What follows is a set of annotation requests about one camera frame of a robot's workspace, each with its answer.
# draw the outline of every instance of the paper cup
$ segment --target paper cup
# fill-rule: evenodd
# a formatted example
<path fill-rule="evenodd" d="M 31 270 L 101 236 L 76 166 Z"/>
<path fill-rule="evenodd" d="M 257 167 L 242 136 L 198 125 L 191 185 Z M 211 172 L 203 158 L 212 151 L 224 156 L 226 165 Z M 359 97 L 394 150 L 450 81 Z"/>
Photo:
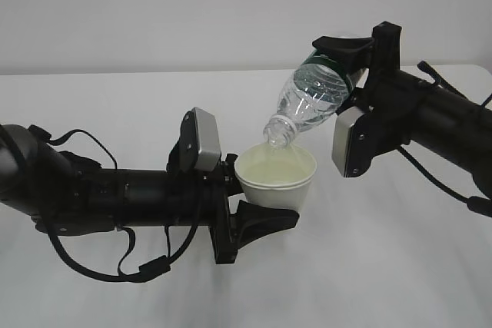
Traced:
<path fill-rule="evenodd" d="M 299 212 L 316 171 L 316 160 L 309 151 L 294 145 L 274 151 L 273 157 L 272 150 L 268 144 L 259 144 L 236 160 L 236 176 L 244 195 L 252 204 Z"/>

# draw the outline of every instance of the green bottle label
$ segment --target green bottle label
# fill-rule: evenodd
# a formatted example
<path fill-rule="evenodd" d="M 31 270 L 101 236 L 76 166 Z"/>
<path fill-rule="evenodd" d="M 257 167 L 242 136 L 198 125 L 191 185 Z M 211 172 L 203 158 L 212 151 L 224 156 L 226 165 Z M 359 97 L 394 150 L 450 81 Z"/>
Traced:
<path fill-rule="evenodd" d="M 336 61 L 332 61 L 326 55 L 321 54 L 318 50 L 315 50 L 307 57 L 307 59 L 302 63 L 302 65 L 323 65 L 325 67 L 330 68 L 333 72 L 335 72 L 347 85 L 347 90 L 351 93 L 354 90 L 352 81 L 345 72 L 344 68 L 337 63 Z"/>

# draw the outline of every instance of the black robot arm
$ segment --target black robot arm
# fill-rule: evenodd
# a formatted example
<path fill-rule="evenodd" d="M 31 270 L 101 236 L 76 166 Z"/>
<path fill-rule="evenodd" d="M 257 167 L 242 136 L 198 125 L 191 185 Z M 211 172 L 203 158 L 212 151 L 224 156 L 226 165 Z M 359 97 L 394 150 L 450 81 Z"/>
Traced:
<path fill-rule="evenodd" d="M 400 151 L 429 180 L 477 213 L 492 217 L 492 112 L 453 88 L 430 65 L 418 67 L 434 82 L 400 70 L 401 27 L 383 22 L 371 38 L 320 38 L 313 43 L 347 73 L 368 68 L 338 110 L 332 158 L 345 177 L 358 177 L 374 157 Z M 488 199 L 466 198 L 442 184 L 403 148 L 415 141 L 470 172 Z"/>
<path fill-rule="evenodd" d="M 237 212 L 230 213 L 228 198 L 242 193 L 234 172 L 237 156 L 221 159 L 215 118 L 199 108 L 184 116 L 166 171 L 119 169 L 116 161 L 115 168 L 103 169 L 92 159 L 52 148 L 79 132 L 86 133 L 73 130 L 52 140 L 36 126 L 0 126 L 0 201 L 30 216 L 37 230 L 48 233 L 63 261 L 87 277 L 108 282 L 151 280 L 170 269 L 198 226 L 210 230 L 216 263 L 233 263 L 244 245 L 293 228 L 298 221 L 293 210 L 242 200 Z M 155 226 L 190 226 L 190 231 L 173 254 L 144 264 L 133 275 L 123 274 L 119 267 L 117 276 L 87 270 L 67 255 L 58 239 L 125 230 L 130 251 L 135 245 L 130 227 Z"/>

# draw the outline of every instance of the white tabletop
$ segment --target white tabletop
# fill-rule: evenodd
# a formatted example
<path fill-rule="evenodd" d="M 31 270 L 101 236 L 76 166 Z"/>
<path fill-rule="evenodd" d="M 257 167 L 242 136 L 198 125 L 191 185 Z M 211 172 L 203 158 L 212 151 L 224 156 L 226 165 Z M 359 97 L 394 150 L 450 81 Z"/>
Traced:
<path fill-rule="evenodd" d="M 438 70 L 472 100 L 492 91 L 482 68 Z M 0 118 L 37 124 L 55 137 L 84 128 L 120 167 L 162 169 L 194 106 L 217 118 L 223 153 L 261 141 L 290 73 L 1 76 Z M 89 280 L 58 259 L 28 217 L 1 206 L 1 325 L 492 326 L 492 219 L 469 212 L 397 153 L 374 160 L 363 177 L 342 178 L 331 161 L 333 128 L 334 118 L 298 140 L 318 162 L 298 226 L 248 245 L 234 265 L 214 265 L 202 227 L 172 271 L 155 281 Z M 110 165 L 85 137 L 64 149 Z M 416 144 L 409 151 L 452 188 L 477 194 L 469 174 Z M 186 232 L 171 230 L 175 247 Z M 137 229 L 137 237 L 128 271 L 165 251 L 161 228 Z M 117 232 L 63 242 L 76 260 L 106 273 L 115 272 L 127 247 Z"/>

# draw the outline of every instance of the background wall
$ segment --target background wall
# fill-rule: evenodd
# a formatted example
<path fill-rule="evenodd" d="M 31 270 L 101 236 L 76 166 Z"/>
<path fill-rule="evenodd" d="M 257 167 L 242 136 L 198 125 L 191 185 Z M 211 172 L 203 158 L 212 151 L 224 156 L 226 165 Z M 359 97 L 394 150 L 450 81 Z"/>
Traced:
<path fill-rule="evenodd" d="M 492 71 L 490 0 L 0 0 L 0 74 L 293 68 L 383 20 L 405 64 Z"/>

